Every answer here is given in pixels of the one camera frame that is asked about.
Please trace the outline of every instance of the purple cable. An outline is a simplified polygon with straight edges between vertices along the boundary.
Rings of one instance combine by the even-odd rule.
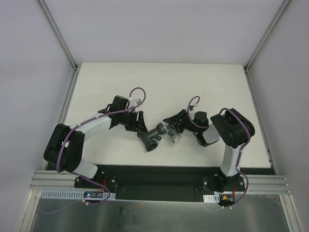
[[[250,133],[249,133],[248,129],[246,128],[245,124],[243,124],[243,122],[240,120],[240,118],[237,117],[237,115],[234,114],[233,111],[231,111],[230,109],[227,109],[227,108],[223,108],[222,110],[220,110],[219,114],[221,114],[223,110],[228,111],[228,112],[241,124],[241,126],[245,129],[246,134],[247,134],[247,136],[248,136],[247,142],[245,142],[245,143],[240,147],[240,150],[239,150],[239,153],[238,153],[238,157],[237,157],[236,167],[235,167],[236,170],[237,170],[237,172],[238,172],[240,175],[242,175],[243,177],[246,178],[247,184],[246,184],[246,189],[245,189],[245,191],[243,192],[242,196],[238,199],[238,201],[236,201],[236,202],[233,204],[233,205],[235,205],[235,204],[238,204],[238,202],[239,202],[241,199],[244,198],[244,196],[246,195],[246,193],[247,193],[247,191],[248,191],[248,188],[249,188],[249,179],[248,179],[248,177],[247,177],[244,173],[242,173],[242,172],[240,171],[240,169],[238,169],[238,168],[239,168],[241,153],[242,153],[243,149],[245,148],[245,146],[250,142],[251,136],[250,136]]]
[[[134,110],[134,109],[136,109],[137,107],[141,106],[141,105],[144,103],[145,99],[146,99],[146,92],[145,92],[145,90],[144,90],[143,88],[141,88],[141,87],[136,87],[136,88],[134,88],[134,89],[131,90],[131,92],[130,92],[130,97],[131,97],[132,93],[133,93],[136,89],[140,89],[140,90],[143,91],[143,93],[144,93],[144,99],[143,99],[138,105],[133,106],[133,107],[128,108],[128,109],[125,109],[125,110],[119,110],[119,111],[115,111],[115,112],[109,112],[109,113],[107,113],[107,114],[100,115],[98,118],[102,118],[102,117],[106,117],[106,116],[114,115],[114,114],[118,114],[118,113],[124,113],[124,112],[130,111],[130,110]],[[57,159],[56,170],[57,170],[58,173],[60,172],[59,166],[60,166],[60,160],[61,160],[61,157],[62,157],[62,153],[63,153],[64,147],[65,147],[65,144],[66,144],[67,141],[69,140],[69,137],[71,136],[71,134],[72,134],[75,130],[77,130],[79,127],[81,127],[81,126],[83,126],[83,125],[85,125],[85,124],[87,124],[87,123],[89,123],[89,122],[92,122],[93,120],[96,120],[96,119],[97,119],[97,117],[93,117],[93,118],[90,118],[90,119],[86,120],[85,122],[82,122],[82,123],[80,124],[80,126],[77,125],[77,126],[74,127],[73,129],[71,129],[70,132],[67,134],[66,138],[64,139],[64,141],[63,141],[63,143],[62,143],[62,146],[61,146],[61,149],[60,149],[60,152],[59,152],[59,155],[58,155],[58,159]]]
[[[199,100],[200,100],[200,97],[199,97],[199,96],[195,96],[195,97],[193,97],[193,98],[189,101],[188,108],[187,108],[187,113],[188,113],[189,119],[190,119],[191,123],[192,123],[193,125],[195,125],[196,127],[201,128],[201,129],[207,129],[208,127],[202,127],[202,126],[199,126],[198,124],[196,124],[196,123],[192,120],[192,118],[191,118],[191,116],[190,116],[190,105],[191,105],[191,102],[192,102],[195,98],[198,98],[197,103],[198,103]]]

